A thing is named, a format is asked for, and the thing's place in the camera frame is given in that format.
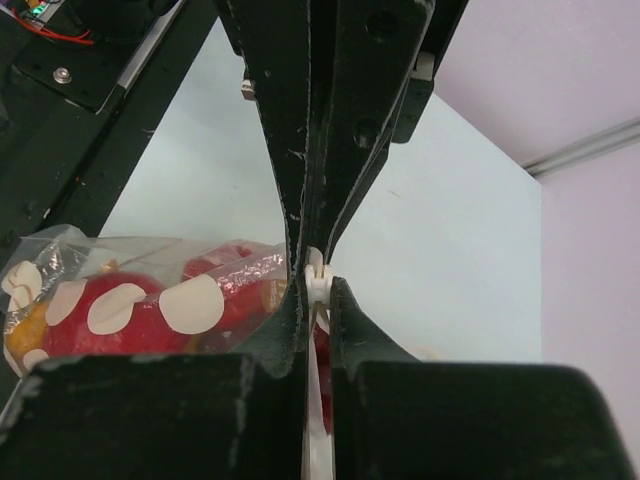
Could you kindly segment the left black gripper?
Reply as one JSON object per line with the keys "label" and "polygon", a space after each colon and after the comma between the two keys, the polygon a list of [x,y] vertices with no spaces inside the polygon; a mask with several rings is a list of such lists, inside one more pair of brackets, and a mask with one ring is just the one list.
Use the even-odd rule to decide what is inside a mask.
{"label": "left black gripper", "polygon": [[[340,236],[339,220],[380,144],[414,60],[392,136],[396,144],[408,143],[416,130],[468,3],[338,3],[319,208],[319,248],[325,258]],[[217,1],[215,5],[253,85],[284,216],[289,268],[295,270],[301,257],[309,140],[310,3]]]}

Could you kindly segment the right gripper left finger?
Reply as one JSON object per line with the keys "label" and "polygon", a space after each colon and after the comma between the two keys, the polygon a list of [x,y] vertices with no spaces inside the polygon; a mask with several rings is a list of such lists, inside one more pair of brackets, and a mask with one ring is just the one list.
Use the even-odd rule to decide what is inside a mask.
{"label": "right gripper left finger", "polygon": [[1,425],[5,479],[298,479],[306,428],[306,289],[215,355],[37,364]]}

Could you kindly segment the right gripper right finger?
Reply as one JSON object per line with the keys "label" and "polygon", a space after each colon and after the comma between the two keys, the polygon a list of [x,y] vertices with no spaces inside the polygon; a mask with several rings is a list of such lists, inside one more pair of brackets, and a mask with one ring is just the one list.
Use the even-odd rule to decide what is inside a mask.
{"label": "right gripper right finger", "polygon": [[339,479],[621,479],[625,448],[582,371],[421,361],[333,281],[330,355]]}

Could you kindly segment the clear zip top bag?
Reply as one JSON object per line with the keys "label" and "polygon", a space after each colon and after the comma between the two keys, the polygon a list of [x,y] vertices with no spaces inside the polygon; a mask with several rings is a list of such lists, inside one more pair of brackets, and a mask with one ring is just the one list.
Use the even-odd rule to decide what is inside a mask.
{"label": "clear zip top bag", "polygon": [[[254,315],[234,331],[214,329],[224,310],[217,282],[206,274],[182,279],[187,261],[216,246],[177,238],[89,238],[78,229],[56,226],[24,238],[1,274],[1,306],[5,314],[3,351],[21,381],[46,360],[78,356],[215,355],[228,353],[244,342],[271,314]],[[9,327],[24,318],[36,304],[51,301],[56,287],[65,282],[113,271],[137,272],[162,283],[159,308],[168,325],[191,337],[181,353],[79,354],[49,356],[43,349],[28,352],[16,362],[5,345]],[[327,353],[324,329],[306,326],[306,428],[302,479],[330,479],[334,475],[330,431],[325,419],[327,398],[322,386],[327,372],[316,367]]]}

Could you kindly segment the red bell pepper toy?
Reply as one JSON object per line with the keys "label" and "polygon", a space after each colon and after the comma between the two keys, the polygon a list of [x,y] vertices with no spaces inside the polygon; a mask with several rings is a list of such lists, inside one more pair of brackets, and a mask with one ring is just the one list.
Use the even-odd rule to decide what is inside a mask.
{"label": "red bell pepper toy", "polygon": [[182,279],[202,274],[217,282],[224,298],[214,329],[234,331],[251,316],[267,316],[277,309],[287,287],[286,248],[232,240],[187,261]]}

